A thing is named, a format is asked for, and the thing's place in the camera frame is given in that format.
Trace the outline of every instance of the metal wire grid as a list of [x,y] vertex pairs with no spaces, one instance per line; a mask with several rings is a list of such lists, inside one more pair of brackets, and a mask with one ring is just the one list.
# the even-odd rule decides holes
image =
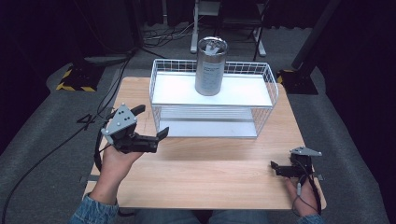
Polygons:
[[[152,101],[155,78],[157,72],[177,72],[177,73],[195,73],[197,62],[194,60],[160,60],[154,61],[151,83],[150,83],[150,100]],[[254,125],[257,135],[262,131],[265,122],[268,120],[272,110],[274,109],[277,97],[278,88],[276,80],[271,72],[271,68],[268,63],[239,63],[239,62],[226,62],[224,67],[225,74],[241,74],[241,75],[262,75],[266,88],[268,90],[272,107],[271,108],[251,108],[251,115],[254,120]],[[160,128],[161,120],[161,106],[154,106],[152,113],[155,120],[157,129]]]

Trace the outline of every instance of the metal canister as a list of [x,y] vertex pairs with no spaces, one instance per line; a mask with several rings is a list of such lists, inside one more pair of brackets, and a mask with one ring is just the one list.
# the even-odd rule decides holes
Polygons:
[[218,37],[209,36],[198,42],[195,89],[202,95],[220,92],[227,51],[227,43]]

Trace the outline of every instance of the hand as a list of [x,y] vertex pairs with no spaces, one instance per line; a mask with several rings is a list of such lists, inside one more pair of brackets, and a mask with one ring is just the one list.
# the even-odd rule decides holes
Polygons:
[[132,164],[143,155],[143,152],[124,154],[113,146],[105,149],[102,171],[90,198],[99,203],[115,204],[121,181],[128,175]]
[[314,215],[318,213],[318,205],[315,199],[314,191],[309,183],[308,178],[301,187],[300,197],[297,195],[297,183],[292,183],[290,178],[285,177],[286,188],[289,195],[294,202],[294,207],[297,209],[300,217]]

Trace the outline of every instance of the denim sleeve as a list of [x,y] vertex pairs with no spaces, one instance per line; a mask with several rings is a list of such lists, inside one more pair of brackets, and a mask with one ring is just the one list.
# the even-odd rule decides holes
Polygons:
[[323,218],[318,214],[301,217],[300,219],[297,220],[297,224],[323,224],[323,223],[324,223]]
[[118,210],[119,206],[117,204],[107,205],[99,203],[91,199],[88,195],[85,195],[77,211],[71,216],[68,223],[113,223]]

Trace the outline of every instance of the aluminum can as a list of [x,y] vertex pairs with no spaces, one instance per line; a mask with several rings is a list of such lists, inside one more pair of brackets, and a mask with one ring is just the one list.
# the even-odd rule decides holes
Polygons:
[[220,92],[227,51],[227,43],[218,37],[208,36],[198,42],[195,89],[200,94],[212,96]]

